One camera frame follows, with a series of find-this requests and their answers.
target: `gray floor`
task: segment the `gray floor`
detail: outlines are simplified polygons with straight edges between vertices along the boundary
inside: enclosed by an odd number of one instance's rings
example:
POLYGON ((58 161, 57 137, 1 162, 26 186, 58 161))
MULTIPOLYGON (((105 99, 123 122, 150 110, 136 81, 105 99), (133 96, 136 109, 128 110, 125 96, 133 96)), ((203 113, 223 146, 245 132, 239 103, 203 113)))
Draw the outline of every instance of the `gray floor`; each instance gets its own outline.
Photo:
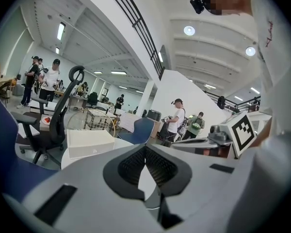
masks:
MULTIPOLYGON (((9 102, 7 104, 7 109, 10 111, 10 112, 17 112, 17 113, 25 113, 25 112, 29 112, 29 107, 24 107, 22 109, 17 109, 16 106, 20 104, 20 101, 22 100, 22 96, 11 96, 11 98, 9 99, 9 102)), ((73 108, 70 109, 70 111, 67 111, 66 114, 65 114, 65 117, 64 117, 64 126, 65 126, 65 129, 67 128, 68 126, 68 122, 69 120, 71 119, 71 117, 80 110, 75 110, 73 108)), ((153 144, 153 143, 158 143, 160 144, 161 141, 159 139, 153 139, 153 138, 150 138, 149 140, 149 143, 153 144)), ((67 148, 67 144, 66 144, 66 140, 64 141, 63 143, 64 145, 64 150, 67 148)), ((33 151, 25 151, 25 154, 22 154, 20 152, 20 149, 19 149, 19 144, 16 144, 15 145, 15 150, 16 150, 16 154, 19 158, 22 158, 24 160, 27 160, 29 162, 32 162, 34 156, 35 156, 35 152, 33 151)), ((52 154, 52 156, 54 156, 58 161, 61 162, 61 159, 62 159, 62 156, 63 156, 63 153, 64 151, 60 151, 59 149, 53 149, 53 150, 50 150, 50 153, 52 154)), ((45 168, 48 168, 48 169, 54 169, 54 170, 60 170, 60 167, 58 165, 56 165, 54 162, 52 162, 51 160, 45 160, 43 156, 41 156, 38 160, 38 163, 37 163, 39 166, 43 166, 45 168)))

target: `black railing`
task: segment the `black railing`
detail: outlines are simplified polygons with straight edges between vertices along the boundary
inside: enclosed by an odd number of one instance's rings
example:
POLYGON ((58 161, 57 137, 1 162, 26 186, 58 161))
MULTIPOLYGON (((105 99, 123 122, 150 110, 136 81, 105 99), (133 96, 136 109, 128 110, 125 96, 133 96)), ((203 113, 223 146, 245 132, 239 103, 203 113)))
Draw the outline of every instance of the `black railing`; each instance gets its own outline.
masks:
POLYGON ((142 40, 143 45, 147 53, 149 54, 150 60, 152 61, 156 73, 161 80, 162 74, 164 72, 164 68, 161 65, 159 54, 155 48, 155 44, 153 42, 152 36, 150 34, 149 29, 146 26, 146 22, 143 19, 137 5, 133 0, 115 0, 120 8, 123 10, 131 25, 138 33, 140 39, 142 40))
MULTIPOLYGON (((218 103, 218 99, 220 96, 210 93, 208 91, 204 91, 216 104, 218 103)), ((253 112, 258 111, 260 106, 261 96, 256 97, 254 99, 236 104, 231 100, 225 99, 224 110, 229 112, 253 112)))

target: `round ceiling light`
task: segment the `round ceiling light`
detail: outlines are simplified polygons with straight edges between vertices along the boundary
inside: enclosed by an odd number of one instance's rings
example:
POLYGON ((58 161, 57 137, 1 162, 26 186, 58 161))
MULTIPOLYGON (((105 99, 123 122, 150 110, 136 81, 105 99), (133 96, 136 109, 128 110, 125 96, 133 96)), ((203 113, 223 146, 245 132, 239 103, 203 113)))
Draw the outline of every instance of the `round ceiling light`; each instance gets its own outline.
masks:
POLYGON ((186 35, 193 35, 193 34, 195 34, 195 29, 193 27, 191 27, 191 26, 186 26, 183 31, 184 31, 184 33, 186 35))
POLYGON ((256 50, 255 50, 253 47, 248 47, 248 48, 246 49, 246 54, 247 54, 248 56, 253 56, 253 55, 256 54, 256 50))

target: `baseball cap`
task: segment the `baseball cap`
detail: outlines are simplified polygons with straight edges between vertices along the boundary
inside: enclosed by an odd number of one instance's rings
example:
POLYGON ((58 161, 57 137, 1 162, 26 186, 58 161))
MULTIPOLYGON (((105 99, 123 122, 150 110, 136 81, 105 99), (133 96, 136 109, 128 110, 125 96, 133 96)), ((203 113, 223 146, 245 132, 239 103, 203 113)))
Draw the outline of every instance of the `baseball cap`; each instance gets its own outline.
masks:
POLYGON ((60 60, 59 60, 59 59, 55 59, 55 60, 53 61, 53 63, 54 63, 54 64, 60 64, 60 60))
POLYGON ((176 103, 176 102, 183 103, 181 99, 176 99, 174 103, 176 103))

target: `fluorescent light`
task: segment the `fluorescent light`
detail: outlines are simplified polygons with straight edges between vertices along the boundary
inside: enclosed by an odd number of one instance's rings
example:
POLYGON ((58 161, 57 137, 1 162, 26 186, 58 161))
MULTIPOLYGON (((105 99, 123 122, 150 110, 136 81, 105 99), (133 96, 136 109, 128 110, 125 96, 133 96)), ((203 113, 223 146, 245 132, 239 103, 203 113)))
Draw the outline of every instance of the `fluorescent light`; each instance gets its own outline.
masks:
POLYGON ((259 91, 257 91, 255 88, 251 87, 250 89, 251 89, 251 90, 253 90, 255 93, 258 93, 258 94, 260 94, 260 92, 259 92, 259 91))
POLYGON ((62 39, 62 36, 63 36, 64 30, 65 30, 65 27, 66 27, 66 25, 64 23, 61 22, 59 24, 58 33, 57 33, 57 39, 59 39, 59 40, 62 39))
POLYGON ((216 89, 214 86, 211 86, 211 85, 209 85, 209 84, 206 84, 205 87, 207 87, 207 88, 212 88, 212 89, 216 89))
POLYGON ((121 75, 127 75, 126 72, 123 71, 111 71, 112 74, 121 74, 121 75))
POLYGON ((160 58, 160 62, 163 62, 163 58, 162 58, 161 52, 159 52, 159 58, 160 58))
POLYGON ((183 31, 184 31, 184 33, 185 33, 186 35, 189 35, 189 36, 195 34, 195 29, 194 29, 193 27, 191 27, 191 26, 186 26, 186 27, 183 29, 183 31))
POLYGON ((256 54, 256 50, 255 50, 253 47, 248 47, 248 48, 246 49, 246 54, 247 54, 248 56, 253 56, 253 55, 256 54))
POLYGON ((239 99, 240 101, 243 101, 243 100, 242 100, 241 98, 239 98, 239 97, 236 97, 236 96, 235 96, 235 98, 236 98, 236 99, 239 99))

